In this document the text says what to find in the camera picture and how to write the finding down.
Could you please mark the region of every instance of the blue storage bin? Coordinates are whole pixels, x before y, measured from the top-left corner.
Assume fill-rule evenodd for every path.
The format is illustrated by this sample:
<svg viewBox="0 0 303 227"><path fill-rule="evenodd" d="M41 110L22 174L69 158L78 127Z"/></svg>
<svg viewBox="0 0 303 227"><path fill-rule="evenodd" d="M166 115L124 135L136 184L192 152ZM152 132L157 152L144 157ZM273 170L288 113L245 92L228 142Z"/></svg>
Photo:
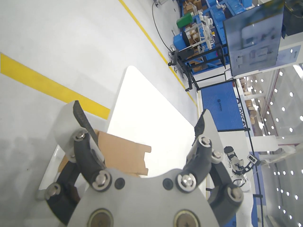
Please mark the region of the blue storage bin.
<svg viewBox="0 0 303 227"><path fill-rule="evenodd" d="M183 41L183 38L182 38L182 33L179 33L178 35L174 36L173 43L179 51L186 48L186 44L185 44L185 42Z"/></svg>
<svg viewBox="0 0 303 227"><path fill-rule="evenodd" d="M217 4L217 0L208 0L210 6L214 6Z"/></svg>

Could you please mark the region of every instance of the black frame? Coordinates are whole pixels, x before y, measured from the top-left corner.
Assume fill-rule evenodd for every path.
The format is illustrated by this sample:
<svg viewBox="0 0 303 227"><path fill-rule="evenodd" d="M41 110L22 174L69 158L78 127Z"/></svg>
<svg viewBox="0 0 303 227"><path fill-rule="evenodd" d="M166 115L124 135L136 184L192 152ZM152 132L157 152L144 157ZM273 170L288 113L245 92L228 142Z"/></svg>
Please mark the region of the black frame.
<svg viewBox="0 0 303 227"><path fill-rule="evenodd" d="M180 56L178 55L176 57L176 62L169 62L169 66L175 66L177 63L180 65L182 71L183 71L183 74L186 75L187 79L188 79L188 88L185 90L185 91L189 91L189 90L192 90L193 86L192 84L194 84L194 86L196 87L197 91L201 90L201 87L199 87L198 83L199 81L203 81L203 80L208 80L208 79L211 79L211 78L215 78L215 77L218 77L218 76L221 76L221 75L224 75L225 76L225 81L226 81L226 74L225 72L222 73L222 74L219 74L219 75L215 75L215 76L212 76L212 77L208 77L208 78L205 78L205 79L202 79L202 80L195 80L194 78L194 74L192 74L192 69L195 68L195 67L200 67L204 64L207 64L207 63L210 63L210 62L213 62L213 61L216 61L216 60L220 60L221 63L223 64L223 66L225 67L226 69L226 61L225 61L225 57L229 56L229 52L228 52L228 48L227 48L227 54L224 54L223 52L223 48L224 47L227 47L227 44L223 44L223 45L219 45L211 50L208 50L208 51L205 51L201 54L197 54L195 55L194 57L191 57L191 58L187 58L187 59L181 59ZM217 53L217 57L215 58L212 58L210 60L207 60L205 58L205 56L207 54L210 54L212 52L216 52ZM189 66L189 64L187 64L188 62L190 61L193 61L199 57L204 57L203 59L203 62L199 63L199 64L194 64L194 65L191 65Z"/></svg>
<svg viewBox="0 0 303 227"><path fill-rule="evenodd" d="M217 84L212 84L212 85L209 85L209 86L201 87L201 88L199 88L199 90L201 90L201 89L203 89L203 88L212 87L212 86L216 86L216 85L219 85L219 84L227 83L227 82L235 82L235 86L236 86L236 88L237 88L237 93L238 93L238 96L239 96L240 105L241 105L242 111L244 112L244 107L243 107L243 104L242 104L242 101L241 101L241 98L240 98L239 89L238 89L238 86L237 86L237 80L234 79L234 78L232 78L232 79L230 79L230 80L225 80L225 81L220 82L220 83L217 83ZM248 126L245 113L243 113L243 116L244 116L245 124L246 124L246 126ZM232 132L232 131L247 131L248 136L249 136L251 151L252 151L252 154L255 156L255 154L254 154L254 147L253 147L252 140L251 140L251 136L250 136L250 132L249 132L249 131L250 131L250 128L247 128L247 127L246 127L246 128L238 128L238 129L218 130L218 132ZM264 227L264 220L263 220L263 203L262 203L263 195L261 194L261 185L260 185L260 178L259 178L259 174L258 174L258 167L255 166L255 168L256 168L256 175L257 175L257 183L258 183L259 194L254 194L253 196L254 196L254 197L257 197L257 198L260 198L261 221L262 221L262 227Z"/></svg>

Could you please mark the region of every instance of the white pillar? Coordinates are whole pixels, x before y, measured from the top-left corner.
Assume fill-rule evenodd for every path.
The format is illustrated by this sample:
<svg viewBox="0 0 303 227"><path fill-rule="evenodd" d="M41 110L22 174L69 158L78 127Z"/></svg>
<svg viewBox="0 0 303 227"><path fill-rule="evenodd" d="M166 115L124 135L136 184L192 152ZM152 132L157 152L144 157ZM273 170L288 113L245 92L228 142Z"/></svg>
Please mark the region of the white pillar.
<svg viewBox="0 0 303 227"><path fill-rule="evenodd" d="M251 99L257 99L257 98L262 98L262 97L265 97L265 94L250 94L250 95L244 96L244 99L251 100Z"/></svg>

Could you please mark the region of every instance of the metal screw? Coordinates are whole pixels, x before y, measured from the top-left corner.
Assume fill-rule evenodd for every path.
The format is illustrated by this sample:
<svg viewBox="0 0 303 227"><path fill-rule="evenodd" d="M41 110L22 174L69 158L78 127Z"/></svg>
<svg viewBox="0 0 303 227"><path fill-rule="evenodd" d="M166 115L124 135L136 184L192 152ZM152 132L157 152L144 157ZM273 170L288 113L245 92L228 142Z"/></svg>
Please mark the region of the metal screw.
<svg viewBox="0 0 303 227"><path fill-rule="evenodd" d="M203 137L203 138L202 138L202 142L203 142L205 145L210 145L210 139L207 138L207 137Z"/></svg>
<svg viewBox="0 0 303 227"><path fill-rule="evenodd" d="M181 183L185 187L190 187L193 184L193 180L191 179L191 177L189 175L184 175L182 177Z"/></svg>
<svg viewBox="0 0 303 227"><path fill-rule="evenodd" d="M213 151L212 155L217 159L221 158L221 153L218 151Z"/></svg>
<svg viewBox="0 0 303 227"><path fill-rule="evenodd" d="M97 191L106 190L111 184L111 175L106 170L99 171L95 181L92 183L92 187Z"/></svg>
<svg viewBox="0 0 303 227"><path fill-rule="evenodd" d="M49 200L55 195L59 195L61 192L61 186L58 183L50 184L45 191L45 199Z"/></svg>
<svg viewBox="0 0 303 227"><path fill-rule="evenodd" d="M105 182L106 182L106 176L105 176L105 174L99 174L96 177L95 181L96 181L96 184L98 186L103 186L105 184Z"/></svg>
<svg viewBox="0 0 303 227"><path fill-rule="evenodd" d="M177 176L177 183L179 185L179 189L185 192L192 192L196 188L196 178L191 173L183 176L179 174Z"/></svg>
<svg viewBox="0 0 303 227"><path fill-rule="evenodd" d="M86 133L88 133L86 129L81 129L73 135L73 138L75 141L81 141L84 139Z"/></svg>

